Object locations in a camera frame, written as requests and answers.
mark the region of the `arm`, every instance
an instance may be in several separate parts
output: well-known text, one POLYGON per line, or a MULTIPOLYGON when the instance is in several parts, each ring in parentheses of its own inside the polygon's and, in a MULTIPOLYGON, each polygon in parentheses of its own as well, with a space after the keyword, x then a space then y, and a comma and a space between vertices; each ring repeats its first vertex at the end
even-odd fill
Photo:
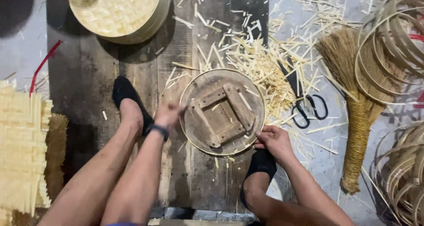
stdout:
MULTIPOLYGON (((170 131, 184 110, 174 104, 160 105, 155 125, 170 131)), ((147 223, 159 190, 163 140, 164 136, 159 131, 152 130, 148 134, 134 163, 122 175, 109 197, 101 225, 147 223)))
POLYGON ((339 225, 353 226, 347 214, 321 189, 312 175, 294 155, 287 131, 276 126, 265 126, 257 133, 256 148, 266 148, 286 171, 293 185, 299 205, 322 213, 339 225))

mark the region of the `woven bamboo lid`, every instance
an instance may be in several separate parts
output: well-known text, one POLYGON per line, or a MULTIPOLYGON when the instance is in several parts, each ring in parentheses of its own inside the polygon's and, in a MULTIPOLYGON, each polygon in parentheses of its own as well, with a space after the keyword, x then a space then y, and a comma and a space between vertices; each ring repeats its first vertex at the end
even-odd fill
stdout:
POLYGON ((249 77, 232 69, 197 76, 184 90, 187 104, 181 127, 188 140, 205 153, 229 156, 248 149, 265 122, 265 100, 249 77))
MULTIPOLYGON (((134 33, 145 25, 159 0, 69 0, 69 3, 75 17, 89 31, 116 38, 134 33)), ((161 7, 166 9, 165 19, 169 4, 165 2, 161 7)))

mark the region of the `black scissor handle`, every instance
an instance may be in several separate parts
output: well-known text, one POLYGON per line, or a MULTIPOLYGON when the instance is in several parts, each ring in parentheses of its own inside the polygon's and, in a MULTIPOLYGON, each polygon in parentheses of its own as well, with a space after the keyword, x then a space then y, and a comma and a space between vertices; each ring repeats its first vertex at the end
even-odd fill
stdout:
POLYGON ((317 95, 317 94, 314 94, 314 95, 312 95, 312 96, 314 96, 314 97, 317 97, 317 98, 321 99, 322 103, 324 104, 324 109, 325 109, 325 115, 324 115, 324 116, 319 116, 319 115, 318 115, 318 112, 317 112, 317 109, 316 109, 316 107, 315 107, 315 102, 314 102, 314 100, 312 99, 312 97, 311 97, 311 96, 306 95, 306 98, 309 100, 309 102, 311 103, 312 108, 314 109, 314 114, 315 114, 316 118, 317 118, 318 120, 326 119, 326 118, 327 118, 327 116, 328 116, 328 108, 327 108, 327 104, 325 103, 324 99, 323 99, 321 96, 317 95))
POLYGON ((300 112, 300 115, 302 115, 302 117, 305 119, 306 121, 306 125, 304 126, 300 126, 299 123, 296 122, 296 119, 293 118, 293 122, 294 124, 296 124, 297 127, 299 127, 300 129, 305 129, 309 126, 309 124, 311 123, 310 120, 308 119, 308 117, 306 116, 305 112, 303 111, 302 107, 300 106, 300 101, 296 102, 296 105, 292 108, 292 115, 294 112, 294 109, 297 108, 297 110, 300 112))

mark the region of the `black wristband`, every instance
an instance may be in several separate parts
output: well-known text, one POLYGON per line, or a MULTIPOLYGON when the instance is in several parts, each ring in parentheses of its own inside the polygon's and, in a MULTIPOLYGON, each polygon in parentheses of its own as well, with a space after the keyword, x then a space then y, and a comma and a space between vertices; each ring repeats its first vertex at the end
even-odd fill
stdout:
POLYGON ((152 130, 157 130, 163 135, 163 141, 166 142, 169 137, 169 132, 165 128, 158 126, 158 125, 150 125, 147 130, 146 134, 149 134, 152 130))

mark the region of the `straw broom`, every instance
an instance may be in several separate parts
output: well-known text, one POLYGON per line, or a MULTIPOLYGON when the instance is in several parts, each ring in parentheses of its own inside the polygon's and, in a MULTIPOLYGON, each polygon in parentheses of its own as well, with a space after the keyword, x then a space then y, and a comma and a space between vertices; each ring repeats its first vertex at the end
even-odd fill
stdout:
MULTIPOLYGON (((370 127, 386 106, 365 97, 357 85, 354 66, 355 54, 358 50, 358 31, 344 27, 330 36, 320 37, 315 48, 321 53, 334 79, 358 100, 356 101, 346 95, 349 112, 349 135, 341 184, 345 190, 353 194, 359 191, 358 178, 365 156, 370 127)), ((381 86, 392 90, 399 88, 395 82, 383 74, 374 58, 374 55, 379 55, 380 60, 383 60, 384 64, 392 70, 392 73, 402 74, 393 63, 385 58, 379 41, 377 41, 375 51, 371 40, 367 41, 361 49, 361 55, 368 72, 381 86)), ((372 84, 366 81, 365 77, 360 75, 358 79, 372 96, 386 102, 393 100, 392 96, 374 88, 372 84)))

